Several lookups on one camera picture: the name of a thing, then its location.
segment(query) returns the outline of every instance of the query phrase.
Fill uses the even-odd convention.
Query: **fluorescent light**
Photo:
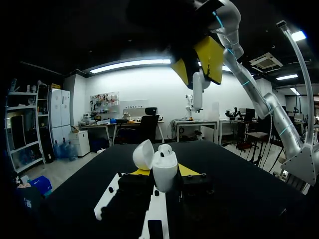
[[[295,88],[290,88],[292,90],[292,92],[294,92],[297,96],[299,96],[299,92],[295,89]]]
[[[286,80],[286,79],[292,79],[292,78],[297,78],[298,75],[297,74],[293,74],[293,75],[288,75],[288,76],[281,76],[281,77],[277,77],[277,80]]]
[[[170,64],[169,59],[155,59],[155,60],[140,60],[140,61],[128,61],[118,64],[113,64],[109,66],[103,66],[94,70],[91,70],[91,73],[99,73],[102,71],[109,71],[117,68],[123,68],[128,66],[139,66],[139,65],[151,65],[151,64]]]
[[[303,33],[303,31],[297,31],[297,32],[291,34],[291,36],[293,37],[294,41],[300,41],[300,40],[306,39],[306,36]]]
[[[228,66],[223,66],[223,71],[231,71]]]

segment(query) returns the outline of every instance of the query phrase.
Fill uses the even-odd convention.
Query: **yellow plastic piece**
[[[145,175],[145,176],[149,176],[149,175],[150,175],[150,171],[149,171],[149,170],[141,170],[141,169],[138,169],[138,170],[136,170],[135,172],[130,173],[130,174],[132,174],[132,175],[142,174],[142,175]]]
[[[183,59],[179,59],[176,63],[171,64],[171,68],[178,74],[179,77],[188,86],[188,78],[186,73],[186,67]]]
[[[201,62],[203,72],[213,82],[221,84],[224,49],[210,36],[205,37],[194,47]]]
[[[180,174],[182,176],[187,176],[187,175],[193,175],[193,176],[196,176],[196,175],[200,175],[200,173],[197,173],[183,165],[181,165],[180,163],[178,164],[178,167],[179,167],[179,171],[180,171]],[[132,175],[139,175],[139,174],[142,174],[142,175],[145,175],[145,176],[149,176],[150,175],[150,170],[141,170],[141,169],[138,169],[136,170],[135,172],[133,173],[130,173]]]
[[[180,174],[182,176],[187,176],[187,175],[193,175],[193,176],[196,176],[196,175],[200,175],[199,173],[189,169],[189,168],[186,168],[185,166],[181,165],[180,163],[178,164],[178,167],[179,167],[179,171],[180,171]]]

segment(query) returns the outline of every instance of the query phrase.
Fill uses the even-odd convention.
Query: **blue box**
[[[51,183],[50,180],[44,176],[40,176],[34,180],[29,181],[32,187],[36,187],[41,195],[48,196],[51,194]]]

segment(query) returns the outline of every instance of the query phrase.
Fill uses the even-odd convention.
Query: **small white cabinet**
[[[78,156],[82,157],[91,151],[87,130],[80,130],[78,133],[70,133],[69,140],[75,145]]]

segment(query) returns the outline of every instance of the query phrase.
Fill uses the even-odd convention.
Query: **water bottle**
[[[59,147],[57,141],[55,141],[55,144],[54,144],[54,147],[53,147],[53,148],[54,148],[53,150],[54,150],[55,157],[56,157],[57,159],[61,158],[61,150],[60,150],[60,147]]]
[[[68,145],[65,142],[65,138],[63,138],[63,143],[60,145],[61,158],[68,158]]]
[[[64,158],[68,159],[70,154],[69,144],[65,142],[65,138],[63,138],[63,152],[64,152]]]
[[[69,160],[73,161],[78,158],[78,151],[76,150],[76,147],[74,144],[71,144],[71,141],[69,141]]]

